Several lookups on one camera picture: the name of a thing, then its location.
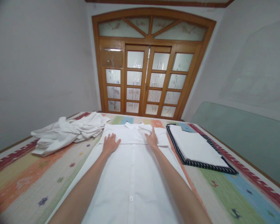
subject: navy striped fabric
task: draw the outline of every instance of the navy striped fabric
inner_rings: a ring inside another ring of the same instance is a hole
[[[180,152],[180,149],[178,148],[172,134],[171,134],[171,131],[170,131],[170,128],[169,126],[170,125],[176,125],[176,124],[167,124],[166,125],[166,128],[167,128],[167,131],[169,133],[169,136],[171,138],[171,141],[174,145],[174,148],[175,148],[175,151],[177,153],[177,155],[180,157],[180,160],[182,161],[182,163],[184,165],[189,165],[189,166],[195,166],[195,167],[199,167],[199,168],[204,168],[204,169],[209,169],[209,170],[214,170],[214,171],[219,171],[219,172],[223,172],[223,173],[228,173],[228,174],[238,174],[238,171],[236,171],[227,161],[226,159],[222,156],[222,154],[220,153],[220,151],[217,149],[217,147],[214,145],[214,143],[212,142],[212,140],[206,136],[206,135],[201,135],[203,138],[206,139],[206,141],[208,142],[208,144],[210,144],[214,150],[216,150],[221,156],[222,156],[222,159],[224,160],[224,162],[229,166],[229,168],[227,167],[222,167],[222,166],[214,166],[214,165],[210,165],[210,164],[206,164],[206,163],[201,163],[201,162],[194,162],[192,160],[186,160],[184,158],[184,156],[181,154]]]

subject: glass panel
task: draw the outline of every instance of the glass panel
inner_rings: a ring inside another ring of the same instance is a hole
[[[127,85],[141,86],[142,72],[127,72]]]
[[[108,98],[120,99],[120,87],[107,86]]]
[[[167,53],[155,53],[153,57],[152,69],[155,70],[167,70],[170,54]]]
[[[192,54],[175,54],[172,70],[187,72],[189,70],[192,57]]]
[[[162,91],[160,91],[160,90],[149,90],[147,101],[149,101],[149,102],[160,102],[161,93],[162,93]]]
[[[138,113],[139,112],[139,103],[127,102],[127,112]]]
[[[152,34],[174,23],[176,20],[154,17],[152,20]]]
[[[108,100],[108,110],[120,112],[120,101]]]
[[[180,98],[180,92],[166,92],[166,97],[164,103],[177,104]]]
[[[106,69],[107,83],[120,84],[120,70]]]
[[[141,29],[144,33],[148,34],[150,17],[140,17],[140,18],[127,18],[132,24]]]
[[[138,88],[127,88],[127,100],[140,100],[140,90]]]
[[[162,88],[164,84],[165,74],[161,73],[152,73],[150,77],[150,87]]]
[[[155,36],[155,39],[163,40],[191,40],[202,41],[206,28],[202,28],[186,22],[181,22],[163,33]]]
[[[161,116],[173,117],[176,107],[163,106]]]
[[[100,36],[144,38],[137,30],[123,20],[113,20],[99,23]]]
[[[128,68],[142,68],[143,58],[143,51],[128,51]]]
[[[186,75],[171,74],[168,88],[169,89],[182,89]]]
[[[152,114],[156,115],[158,112],[159,105],[154,105],[154,104],[146,104],[146,114]]]

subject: frosted glass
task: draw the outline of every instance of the frosted glass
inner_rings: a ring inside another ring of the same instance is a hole
[[[169,26],[170,24],[174,23],[175,20],[172,19],[165,19],[160,17],[154,17],[152,20],[152,34],[160,31],[161,29]]]
[[[142,72],[127,71],[127,85],[141,86]]]
[[[155,53],[153,57],[152,69],[155,70],[167,70],[170,54],[167,53]]]
[[[171,74],[168,88],[169,89],[182,89],[186,75]]]
[[[141,29],[144,33],[148,34],[150,17],[127,18],[132,24]]]
[[[140,91],[138,88],[127,88],[127,100],[140,100]]]
[[[107,83],[120,84],[120,70],[106,69]]]
[[[176,107],[163,106],[161,116],[173,117]]]
[[[127,112],[138,113],[139,112],[139,103],[127,102]]]
[[[99,23],[100,36],[144,38],[137,30],[123,20]]]
[[[181,22],[169,30],[160,33],[154,38],[163,40],[202,41],[205,31],[205,28],[186,22]]]
[[[120,112],[120,101],[108,100],[108,110]]]
[[[120,99],[120,87],[107,86],[108,98]]]
[[[180,98],[180,92],[166,92],[166,97],[164,103],[177,104]]]
[[[280,121],[203,102],[191,122],[212,133],[280,183]]]
[[[161,73],[152,73],[150,77],[150,87],[162,88],[164,84],[165,74]]]
[[[172,70],[187,72],[189,70],[192,57],[192,54],[175,54]]]
[[[162,91],[160,90],[149,90],[147,101],[149,102],[160,102]]]
[[[158,112],[159,105],[146,104],[146,114],[156,115]]]
[[[143,51],[128,51],[128,68],[142,68],[144,59]]]

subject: hand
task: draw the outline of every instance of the hand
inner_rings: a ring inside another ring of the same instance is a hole
[[[155,128],[152,128],[152,133],[150,135],[145,134],[147,143],[151,148],[156,147],[158,145],[158,138],[155,133]]]
[[[110,136],[110,134],[107,136],[105,136],[105,140],[104,140],[104,146],[103,146],[103,152],[108,153],[109,155],[113,152],[115,152],[115,150],[118,148],[121,139],[119,139],[117,142],[115,141],[116,138],[116,134],[112,133],[112,135]]]

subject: crumpled white shirt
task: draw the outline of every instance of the crumpled white shirt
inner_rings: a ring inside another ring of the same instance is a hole
[[[154,154],[147,144],[143,144],[139,128],[141,125],[128,123],[105,126],[101,140],[93,148],[49,219],[97,160],[103,149],[104,136],[112,132],[117,139],[121,138],[121,143],[107,160],[82,223],[183,223]],[[159,144],[163,145],[159,146],[161,152],[189,186],[167,136],[163,138],[166,129],[155,128],[155,132]]]
[[[66,120],[66,117],[61,117],[58,122],[31,132],[33,137],[39,138],[32,153],[47,156],[72,142],[96,137],[109,120],[96,112],[80,120]]]

